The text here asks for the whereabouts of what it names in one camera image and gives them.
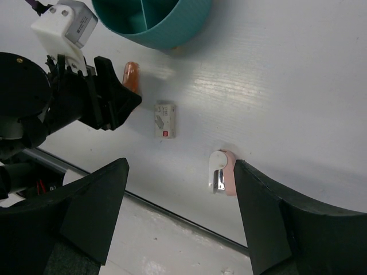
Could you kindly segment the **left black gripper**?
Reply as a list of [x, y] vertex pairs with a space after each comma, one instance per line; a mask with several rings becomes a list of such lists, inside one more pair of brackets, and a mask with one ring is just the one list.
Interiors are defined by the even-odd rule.
[[142, 97], [123, 86], [111, 60], [94, 58], [96, 74], [72, 71], [66, 58], [47, 56], [52, 100], [44, 124], [49, 134], [78, 120], [93, 129], [115, 130], [125, 123]]

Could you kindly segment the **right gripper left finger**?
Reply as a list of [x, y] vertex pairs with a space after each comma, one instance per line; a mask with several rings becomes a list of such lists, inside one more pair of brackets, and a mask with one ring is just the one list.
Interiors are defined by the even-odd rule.
[[128, 178], [120, 158], [40, 196], [1, 208], [2, 274], [98, 274]]

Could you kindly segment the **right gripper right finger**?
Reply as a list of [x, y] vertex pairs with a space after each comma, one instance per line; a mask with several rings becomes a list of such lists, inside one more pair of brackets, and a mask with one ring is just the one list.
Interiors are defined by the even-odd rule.
[[234, 167], [254, 274], [365, 274], [366, 214], [303, 195], [238, 160]]

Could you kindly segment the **orange transparent cap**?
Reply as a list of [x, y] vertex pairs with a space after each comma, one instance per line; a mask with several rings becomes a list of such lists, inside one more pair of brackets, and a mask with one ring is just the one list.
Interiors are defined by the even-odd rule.
[[140, 67], [135, 62], [128, 62], [124, 67], [122, 84], [134, 93], [139, 92]]

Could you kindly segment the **white staples box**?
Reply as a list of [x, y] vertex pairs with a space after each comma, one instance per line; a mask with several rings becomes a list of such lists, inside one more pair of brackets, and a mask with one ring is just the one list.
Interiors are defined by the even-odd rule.
[[157, 101], [154, 105], [155, 137], [174, 139], [176, 134], [176, 105], [169, 101]]

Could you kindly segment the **pink white stapler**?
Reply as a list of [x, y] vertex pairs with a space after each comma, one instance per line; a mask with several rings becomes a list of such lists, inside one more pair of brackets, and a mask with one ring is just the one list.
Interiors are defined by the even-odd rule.
[[211, 153], [208, 168], [208, 187], [212, 194], [236, 196], [234, 167], [236, 157], [229, 150], [219, 150]]

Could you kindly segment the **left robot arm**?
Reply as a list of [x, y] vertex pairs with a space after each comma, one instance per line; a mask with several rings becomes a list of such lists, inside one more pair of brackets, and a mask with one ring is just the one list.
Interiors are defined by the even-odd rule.
[[25, 154], [48, 136], [80, 121], [115, 130], [142, 98], [117, 78], [112, 62], [94, 59], [86, 73], [64, 55], [48, 57], [48, 70], [13, 53], [1, 53], [1, 199], [28, 199], [63, 185], [65, 172]]

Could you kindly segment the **teal round organizer container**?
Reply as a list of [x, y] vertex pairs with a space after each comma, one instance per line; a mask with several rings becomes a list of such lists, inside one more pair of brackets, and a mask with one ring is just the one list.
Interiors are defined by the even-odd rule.
[[188, 42], [203, 27], [212, 1], [92, 1], [110, 31], [142, 46], [168, 50]]

